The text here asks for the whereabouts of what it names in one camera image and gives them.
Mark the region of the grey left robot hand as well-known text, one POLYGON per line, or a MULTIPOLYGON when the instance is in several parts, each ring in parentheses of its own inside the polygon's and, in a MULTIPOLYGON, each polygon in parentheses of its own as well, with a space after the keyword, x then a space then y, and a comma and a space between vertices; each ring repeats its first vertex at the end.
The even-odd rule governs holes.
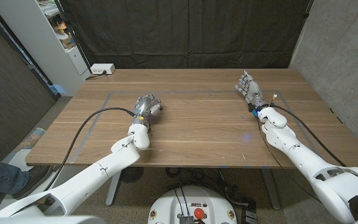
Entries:
POLYGON ((148 117, 150 115, 155 115, 158 111, 162 109, 161 100, 154 95, 145 95, 138 98, 134 109, 134 119, 132 124, 142 124, 148 130, 150 130, 150 124, 148 122, 148 117))

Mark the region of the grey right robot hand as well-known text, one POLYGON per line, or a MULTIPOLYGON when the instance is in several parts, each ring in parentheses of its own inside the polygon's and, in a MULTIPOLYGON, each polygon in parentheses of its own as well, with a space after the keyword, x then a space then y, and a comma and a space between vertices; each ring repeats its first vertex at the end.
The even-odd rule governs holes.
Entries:
POLYGON ((245 98, 249 112, 255 117, 258 117, 262 109, 268 107, 262 90, 247 70, 244 70, 244 74, 241 75, 239 84, 235 86, 235 89, 245 98))

